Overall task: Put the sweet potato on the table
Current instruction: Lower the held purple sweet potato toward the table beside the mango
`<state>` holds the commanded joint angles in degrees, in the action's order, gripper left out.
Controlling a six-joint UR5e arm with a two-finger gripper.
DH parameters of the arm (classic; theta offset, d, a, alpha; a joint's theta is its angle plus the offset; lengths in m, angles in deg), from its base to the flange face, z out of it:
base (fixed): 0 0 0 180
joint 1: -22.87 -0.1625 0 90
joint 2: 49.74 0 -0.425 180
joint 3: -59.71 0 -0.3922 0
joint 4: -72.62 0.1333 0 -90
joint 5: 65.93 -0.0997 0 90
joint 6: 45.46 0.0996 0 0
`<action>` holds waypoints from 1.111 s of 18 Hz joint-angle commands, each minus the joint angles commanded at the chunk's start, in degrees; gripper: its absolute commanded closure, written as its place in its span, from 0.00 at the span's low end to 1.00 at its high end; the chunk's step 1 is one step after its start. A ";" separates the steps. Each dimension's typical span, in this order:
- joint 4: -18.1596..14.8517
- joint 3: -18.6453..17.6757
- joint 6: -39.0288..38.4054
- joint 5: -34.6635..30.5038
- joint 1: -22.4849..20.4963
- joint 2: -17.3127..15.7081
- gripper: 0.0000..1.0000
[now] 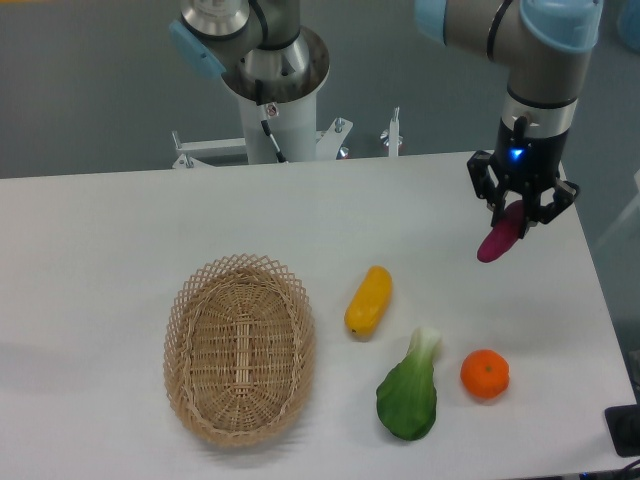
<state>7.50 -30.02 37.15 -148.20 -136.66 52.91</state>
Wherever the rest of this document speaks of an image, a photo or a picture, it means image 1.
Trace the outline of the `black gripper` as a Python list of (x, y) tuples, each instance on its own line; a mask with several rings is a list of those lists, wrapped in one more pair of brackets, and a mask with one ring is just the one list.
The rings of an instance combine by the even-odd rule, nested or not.
[[(475, 195), (485, 200), (492, 212), (492, 226), (504, 217), (508, 191), (521, 194), (520, 238), (537, 224), (551, 223), (575, 203), (580, 187), (558, 178), (568, 134), (565, 131), (547, 138), (520, 138), (501, 121), (494, 154), (483, 150), (473, 153), (467, 169)], [(542, 204), (542, 194), (549, 189), (551, 201)]]

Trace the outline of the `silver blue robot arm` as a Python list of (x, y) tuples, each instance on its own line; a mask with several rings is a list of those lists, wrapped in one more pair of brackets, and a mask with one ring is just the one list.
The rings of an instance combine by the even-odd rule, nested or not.
[[(419, 31), (509, 70), (492, 152), (472, 155), (475, 194), (495, 228), (524, 236), (578, 194), (559, 163), (597, 43), (598, 1), (418, 1)], [(170, 24), (182, 58), (236, 96), (249, 161), (319, 158), (315, 96), (329, 72), (324, 42), (296, 1), (184, 1)]]

